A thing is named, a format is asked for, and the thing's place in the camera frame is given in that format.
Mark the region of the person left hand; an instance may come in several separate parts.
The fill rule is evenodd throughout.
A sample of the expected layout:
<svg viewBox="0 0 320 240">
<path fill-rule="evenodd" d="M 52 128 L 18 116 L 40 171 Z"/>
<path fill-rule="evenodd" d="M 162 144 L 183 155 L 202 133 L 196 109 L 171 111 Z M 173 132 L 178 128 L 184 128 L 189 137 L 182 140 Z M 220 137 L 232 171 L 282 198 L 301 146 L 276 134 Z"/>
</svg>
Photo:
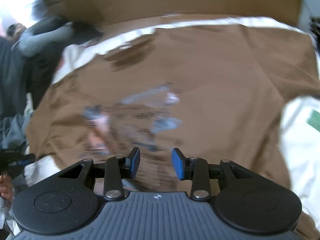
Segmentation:
<svg viewBox="0 0 320 240">
<path fill-rule="evenodd" d="M 11 183 L 11 177 L 7 174 L 1 174 L 0 177 L 0 194 L 1 196 L 9 201 L 13 200 L 14 197 L 14 191 L 13 191 L 13 185 Z"/>
</svg>

